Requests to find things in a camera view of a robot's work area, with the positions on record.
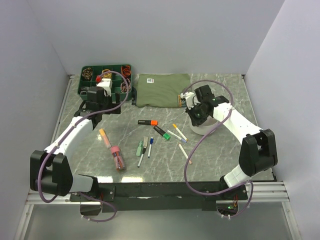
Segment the white round divided organizer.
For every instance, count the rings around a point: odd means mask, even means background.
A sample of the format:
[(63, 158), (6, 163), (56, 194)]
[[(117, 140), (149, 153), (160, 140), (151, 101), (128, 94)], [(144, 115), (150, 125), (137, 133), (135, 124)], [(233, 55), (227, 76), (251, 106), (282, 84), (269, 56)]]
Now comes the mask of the white round divided organizer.
[(189, 121), (189, 126), (191, 130), (201, 136), (204, 136), (210, 129), (215, 127), (218, 124), (218, 121), (212, 117), (208, 117), (208, 119), (200, 126), (193, 126), (191, 120)]

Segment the yellow pink highlighter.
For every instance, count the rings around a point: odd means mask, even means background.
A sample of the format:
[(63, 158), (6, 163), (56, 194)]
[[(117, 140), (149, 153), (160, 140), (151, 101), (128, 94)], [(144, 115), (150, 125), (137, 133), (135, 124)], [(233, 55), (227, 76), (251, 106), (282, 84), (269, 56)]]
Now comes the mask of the yellow pink highlighter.
[(104, 129), (101, 128), (101, 129), (99, 130), (99, 134), (100, 134), (102, 140), (104, 141), (105, 146), (106, 146), (108, 149), (110, 149), (112, 145), (111, 145), (111, 143), (110, 143), (110, 141), (109, 141), (109, 139), (108, 139), (108, 137), (107, 137), (106, 132), (104, 131)]

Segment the green cap black highlighter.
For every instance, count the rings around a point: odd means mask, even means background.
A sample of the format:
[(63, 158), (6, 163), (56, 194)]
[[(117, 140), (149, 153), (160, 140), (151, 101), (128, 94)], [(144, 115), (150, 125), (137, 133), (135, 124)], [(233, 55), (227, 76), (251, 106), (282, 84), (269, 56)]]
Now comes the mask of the green cap black highlighter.
[(163, 129), (161, 129), (159, 126), (155, 125), (155, 126), (153, 127), (153, 129), (154, 129), (157, 133), (159, 133), (165, 140), (168, 141), (168, 140), (171, 138), (171, 136), (170, 136), (167, 132), (165, 132)]

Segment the orange cap black highlighter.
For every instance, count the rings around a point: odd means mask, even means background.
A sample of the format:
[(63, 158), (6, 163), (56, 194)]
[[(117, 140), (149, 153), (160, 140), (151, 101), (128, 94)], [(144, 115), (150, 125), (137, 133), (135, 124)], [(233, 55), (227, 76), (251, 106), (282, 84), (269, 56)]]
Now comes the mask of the orange cap black highlighter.
[(148, 126), (157, 126), (157, 120), (138, 120), (137, 122), (139, 125), (148, 125)]

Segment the blue cap white marker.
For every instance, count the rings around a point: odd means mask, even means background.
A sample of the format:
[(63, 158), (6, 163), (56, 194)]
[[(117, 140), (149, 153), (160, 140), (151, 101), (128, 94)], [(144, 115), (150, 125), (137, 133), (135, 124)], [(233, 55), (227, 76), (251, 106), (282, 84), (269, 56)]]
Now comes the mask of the blue cap white marker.
[(148, 153), (147, 153), (147, 157), (148, 157), (148, 158), (151, 157), (151, 151), (152, 151), (153, 142), (154, 142), (154, 138), (151, 137), (151, 138), (150, 138), (150, 141), (149, 141), (149, 148), (148, 148)]

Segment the grey white eraser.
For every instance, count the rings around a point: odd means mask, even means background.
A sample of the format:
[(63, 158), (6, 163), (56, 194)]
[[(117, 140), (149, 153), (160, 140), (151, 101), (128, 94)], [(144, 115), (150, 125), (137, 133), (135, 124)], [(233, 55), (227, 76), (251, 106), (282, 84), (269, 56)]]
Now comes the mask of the grey white eraser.
[(148, 147), (149, 138), (147, 136), (143, 137), (143, 148), (146, 149)]

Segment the black cap white marker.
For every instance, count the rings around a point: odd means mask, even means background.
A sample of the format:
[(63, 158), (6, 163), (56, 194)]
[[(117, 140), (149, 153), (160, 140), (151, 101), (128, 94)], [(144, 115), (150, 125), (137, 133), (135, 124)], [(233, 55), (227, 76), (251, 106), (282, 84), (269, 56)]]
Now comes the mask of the black cap white marker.
[(138, 168), (140, 168), (140, 166), (141, 166), (141, 163), (142, 163), (142, 161), (143, 161), (143, 157), (144, 157), (145, 152), (146, 152), (146, 148), (144, 147), (144, 148), (142, 149), (139, 162), (138, 162), (138, 164), (137, 164), (137, 167), (138, 167)]

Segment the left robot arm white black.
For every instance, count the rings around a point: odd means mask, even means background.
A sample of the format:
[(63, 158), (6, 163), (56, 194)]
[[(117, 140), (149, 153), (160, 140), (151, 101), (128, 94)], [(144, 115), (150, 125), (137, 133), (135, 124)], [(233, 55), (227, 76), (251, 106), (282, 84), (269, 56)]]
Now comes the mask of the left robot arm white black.
[(64, 132), (45, 150), (36, 150), (30, 156), (30, 189), (66, 196), (82, 192), (88, 201), (100, 195), (98, 179), (94, 176), (72, 174), (69, 159), (80, 142), (93, 131), (104, 114), (120, 114), (120, 94), (114, 97), (102, 87), (87, 88), (87, 97)]

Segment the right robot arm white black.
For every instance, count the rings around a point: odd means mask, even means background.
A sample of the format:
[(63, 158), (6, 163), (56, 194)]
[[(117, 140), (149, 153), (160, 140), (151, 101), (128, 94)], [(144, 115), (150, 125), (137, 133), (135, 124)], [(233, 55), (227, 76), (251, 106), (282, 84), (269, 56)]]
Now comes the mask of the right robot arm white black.
[(181, 93), (180, 97), (185, 100), (185, 111), (193, 132), (207, 136), (223, 125), (241, 145), (237, 166), (220, 179), (219, 193), (222, 198), (231, 199), (237, 193), (236, 186), (277, 165), (274, 132), (250, 122), (226, 97), (215, 96), (209, 85)]

